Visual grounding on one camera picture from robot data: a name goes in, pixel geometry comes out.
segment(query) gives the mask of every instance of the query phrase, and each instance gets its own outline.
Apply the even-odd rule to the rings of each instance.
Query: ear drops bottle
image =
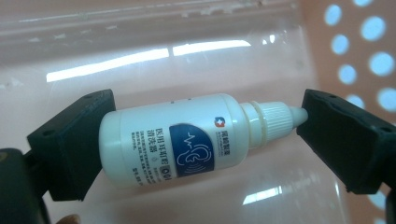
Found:
[[[239,104],[215,94],[113,111],[99,133],[103,168],[118,187],[144,186],[240,163],[249,149],[307,120],[281,102]]]

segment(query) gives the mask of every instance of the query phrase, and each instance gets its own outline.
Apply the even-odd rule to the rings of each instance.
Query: bottle cap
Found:
[[[269,141],[285,137],[308,119],[306,110],[282,102],[252,102],[263,118],[262,146]]]

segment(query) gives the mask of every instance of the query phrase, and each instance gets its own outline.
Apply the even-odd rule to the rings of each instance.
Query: white plastic bottle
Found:
[[[248,150],[307,120],[281,102],[238,104],[208,95],[110,112],[99,133],[106,175],[118,187],[144,186],[240,163]]]

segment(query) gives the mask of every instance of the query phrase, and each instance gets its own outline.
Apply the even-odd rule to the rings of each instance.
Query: red logo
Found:
[[[218,128],[224,128],[225,119],[223,117],[215,117],[215,125]]]

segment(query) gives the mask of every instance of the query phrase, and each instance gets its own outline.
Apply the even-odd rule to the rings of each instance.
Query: blue ear logo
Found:
[[[213,171],[215,161],[209,136],[190,124],[169,128],[178,176]]]

